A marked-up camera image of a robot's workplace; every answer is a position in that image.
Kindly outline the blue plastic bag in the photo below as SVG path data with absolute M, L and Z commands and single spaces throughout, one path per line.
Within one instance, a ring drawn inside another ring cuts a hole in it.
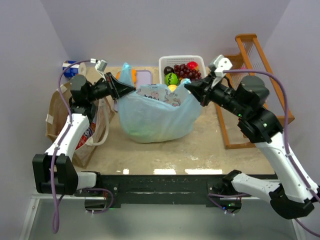
M 117 100 L 120 126 L 138 143 L 165 142 L 189 134 L 202 112 L 185 88 L 186 78 L 171 91 L 165 84 L 145 84 Z

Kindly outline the red snack packet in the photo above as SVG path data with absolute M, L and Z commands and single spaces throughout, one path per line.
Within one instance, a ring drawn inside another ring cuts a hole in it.
M 97 123 L 97 114 L 94 116 L 90 126 L 88 127 L 88 129 L 86 129 L 82 135 L 82 137 L 80 138 L 77 146 L 76 146 L 76 150 L 80 147 L 82 147 L 86 141 L 95 133 L 96 130 L 96 123 Z

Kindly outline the brown paper grocery bag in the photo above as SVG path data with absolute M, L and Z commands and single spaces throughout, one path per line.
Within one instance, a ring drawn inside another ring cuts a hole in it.
M 71 97 L 70 87 L 69 83 L 62 84 L 60 86 L 62 94 L 59 94 L 59 91 L 56 90 L 50 100 L 45 135 L 52 142 L 56 140 L 69 118 L 64 102 L 68 102 Z M 75 150 L 72 158 L 72 162 L 80 168 L 87 167 L 95 148 L 106 141 L 109 134 L 109 123 L 115 115 L 106 98 L 97 100 L 94 104 L 96 106 L 95 115 L 97 115 L 95 132 L 83 146 Z

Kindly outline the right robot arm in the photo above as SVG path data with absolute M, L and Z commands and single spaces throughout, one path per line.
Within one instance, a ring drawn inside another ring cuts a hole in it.
M 213 102 L 238 117 L 241 132 L 266 157 L 279 183 L 268 182 L 233 170 L 222 179 L 227 193 L 238 192 L 270 203 L 287 220 L 308 216 L 314 210 L 320 187 L 303 170 L 298 159 L 285 146 L 284 129 L 274 113 L 264 107 L 269 90 L 255 75 L 245 76 L 237 89 L 218 83 L 211 75 L 185 84 L 204 107 Z

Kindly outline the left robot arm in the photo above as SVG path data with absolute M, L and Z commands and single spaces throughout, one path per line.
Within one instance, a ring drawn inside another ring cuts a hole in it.
M 53 144 L 32 160 L 38 193 L 73 195 L 78 190 L 96 186 L 98 173 L 76 172 L 72 164 L 76 147 L 94 119 L 95 101 L 108 96 L 118 100 L 135 90 L 134 86 L 118 81 L 110 72 L 104 73 L 94 84 L 83 75 L 70 80 L 71 97 L 67 104 L 70 115 Z

